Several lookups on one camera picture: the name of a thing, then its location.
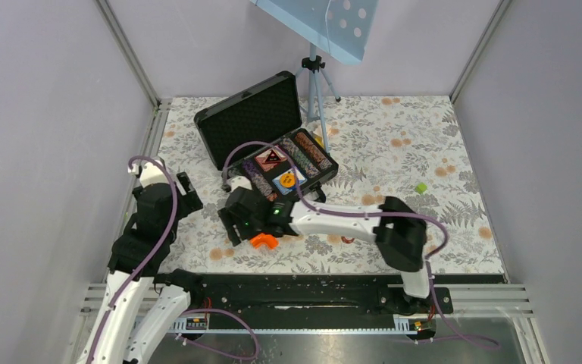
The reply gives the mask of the orange curved toy block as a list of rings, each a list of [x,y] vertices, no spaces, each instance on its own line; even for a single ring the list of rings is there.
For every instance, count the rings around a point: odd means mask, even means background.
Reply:
[[[262,247],[275,249],[279,245],[278,239],[276,237],[271,234],[264,233],[256,235],[249,242],[255,249],[260,249]]]

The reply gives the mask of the yellow big blind button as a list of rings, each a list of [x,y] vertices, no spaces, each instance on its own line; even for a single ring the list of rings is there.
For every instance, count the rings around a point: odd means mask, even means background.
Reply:
[[[296,184],[296,177],[293,172],[288,172],[280,175],[280,185],[285,188],[293,188]]]

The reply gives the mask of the black all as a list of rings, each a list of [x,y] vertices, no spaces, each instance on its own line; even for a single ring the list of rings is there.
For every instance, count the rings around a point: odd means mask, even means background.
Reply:
[[[269,171],[270,169],[285,161],[285,158],[278,152],[277,149],[269,149],[268,151],[260,154],[256,159],[265,171]]]

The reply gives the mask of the blue card deck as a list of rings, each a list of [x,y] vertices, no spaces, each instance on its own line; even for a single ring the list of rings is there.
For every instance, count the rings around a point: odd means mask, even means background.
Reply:
[[[294,175],[296,177],[296,185],[301,186],[301,185],[303,185],[307,181],[307,178],[304,176],[304,174],[298,168],[296,168],[296,167],[290,168],[289,170],[284,171],[282,174],[285,174],[285,173],[288,173],[288,172],[293,172],[294,173]],[[274,186],[281,192],[281,194],[284,195],[282,193],[281,185],[280,185],[280,182],[279,182],[280,175],[282,175],[282,174],[279,174],[278,176],[276,176],[273,179],[273,183],[274,183]]]

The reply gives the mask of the black poker set case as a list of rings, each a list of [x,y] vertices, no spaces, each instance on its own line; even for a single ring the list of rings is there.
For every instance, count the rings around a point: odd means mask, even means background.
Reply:
[[[226,178],[249,176],[242,163],[252,160],[264,178],[271,184],[277,199],[298,199],[295,191],[282,195],[274,186],[273,179],[290,168],[298,168],[307,181],[301,185],[306,199],[325,202],[322,190],[333,179],[339,165],[320,143],[302,127],[296,77],[289,71],[281,71],[260,83],[198,111],[194,118],[202,142],[214,166]],[[327,170],[318,164],[295,141],[298,132],[308,134],[321,146],[322,152],[333,163]],[[263,172],[254,157],[265,149],[278,146],[287,162],[269,172]]]

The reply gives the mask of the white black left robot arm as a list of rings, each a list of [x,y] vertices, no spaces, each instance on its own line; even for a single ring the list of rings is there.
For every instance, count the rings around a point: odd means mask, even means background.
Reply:
[[[160,273],[177,236],[179,220],[203,204],[186,173],[171,189],[153,166],[133,190],[137,210],[114,242],[105,294],[79,363],[147,363],[175,320],[202,307],[202,278],[176,269]]]

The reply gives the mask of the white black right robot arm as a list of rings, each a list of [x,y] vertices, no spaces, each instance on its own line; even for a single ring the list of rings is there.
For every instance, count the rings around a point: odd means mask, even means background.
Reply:
[[[233,245],[248,240],[273,248],[281,237],[311,234],[372,243],[402,279],[402,292],[382,309],[413,315],[436,308],[430,259],[448,245],[450,234],[440,221],[414,212],[397,197],[388,196],[377,206],[339,206],[304,196],[270,201],[235,187],[218,215]]]

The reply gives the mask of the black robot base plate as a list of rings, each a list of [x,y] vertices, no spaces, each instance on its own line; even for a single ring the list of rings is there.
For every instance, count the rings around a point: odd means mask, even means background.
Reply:
[[[410,298],[398,275],[198,275],[177,269],[159,273],[159,284],[182,284],[191,293],[192,309],[209,305],[211,330],[240,329],[225,310],[256,330],[384,329],[393,317],[426,319],[436,304],[451,314],[446,287],[436,298]]]

